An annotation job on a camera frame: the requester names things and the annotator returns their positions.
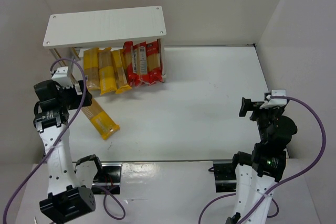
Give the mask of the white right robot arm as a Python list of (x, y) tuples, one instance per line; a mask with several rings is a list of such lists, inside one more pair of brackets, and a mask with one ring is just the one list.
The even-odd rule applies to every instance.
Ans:
[(240, 117), (251, 112), (260, 142), (252, 153), (238, 152), (233, 156), (236, 174), (236, 203), (233, 216), (226, 223), (265, 223), (272, 202), (272, 186), (278, 184), (286, 168), (286, 146), (297, 133), (294, 121), (283, 115), (286, 105), (264, 108), (263, 102), (242, 98)]

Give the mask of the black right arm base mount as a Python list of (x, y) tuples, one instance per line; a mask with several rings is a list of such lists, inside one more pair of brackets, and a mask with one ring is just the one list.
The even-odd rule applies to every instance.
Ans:
[(236, 191), (236, 174), (231, 160), (214, 161), (208, 171), (214, 175), (216, 193)]

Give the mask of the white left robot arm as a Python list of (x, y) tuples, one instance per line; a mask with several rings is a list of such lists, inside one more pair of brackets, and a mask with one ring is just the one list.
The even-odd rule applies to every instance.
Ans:
[(96, 209), (91, 187), (102, 164), (95, 154), (72, 162), (68, 122), (68, 112), (81, 104), (90, 106), (92, 96), (89, 92), (80, 95), (75, 87), (64, 88), (54, 80), (40, 82), (34, 90), (39, 98), (34, 127), (43, 141), (49, 171), (48, 196), (39, 207), (54, 223), (67, 223)]

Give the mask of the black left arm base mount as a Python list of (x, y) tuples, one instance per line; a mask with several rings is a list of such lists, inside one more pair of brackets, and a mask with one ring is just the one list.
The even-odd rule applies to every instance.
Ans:
[(104, 194), (96, 186), (104, 187), (113, 195), (120, 194), (121, 185), (121, 163), (102, 163), (102, 171), (97, 173), (93, 179), (92, 190), (95, 195)]

